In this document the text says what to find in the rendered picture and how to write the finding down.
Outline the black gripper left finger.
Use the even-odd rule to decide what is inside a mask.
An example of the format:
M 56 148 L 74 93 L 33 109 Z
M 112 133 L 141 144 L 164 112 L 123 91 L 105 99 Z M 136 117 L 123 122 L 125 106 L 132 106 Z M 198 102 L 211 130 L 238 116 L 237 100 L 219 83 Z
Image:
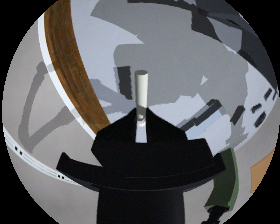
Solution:
M 136 142 L 137 109 L 136 107 L 126 116 L 99 130 L 96 139 Z

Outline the white cylinder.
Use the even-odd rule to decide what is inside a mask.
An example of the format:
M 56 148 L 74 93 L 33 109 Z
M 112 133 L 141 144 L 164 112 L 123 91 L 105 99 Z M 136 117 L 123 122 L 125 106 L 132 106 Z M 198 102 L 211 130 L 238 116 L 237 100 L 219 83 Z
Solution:
M 146 70 L 135 71 L 135 94 L 138 126 L 144 126 L 146 124 L 147 85 L 148 72 Z

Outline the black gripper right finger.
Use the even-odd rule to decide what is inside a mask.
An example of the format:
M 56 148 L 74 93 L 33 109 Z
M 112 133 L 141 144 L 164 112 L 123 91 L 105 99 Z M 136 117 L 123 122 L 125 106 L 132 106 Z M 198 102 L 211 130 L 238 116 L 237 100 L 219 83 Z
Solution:
M 171 142 L 188 140 L 186 133 L 154 114 L 146 108 L 146 138 L 147 142 Z

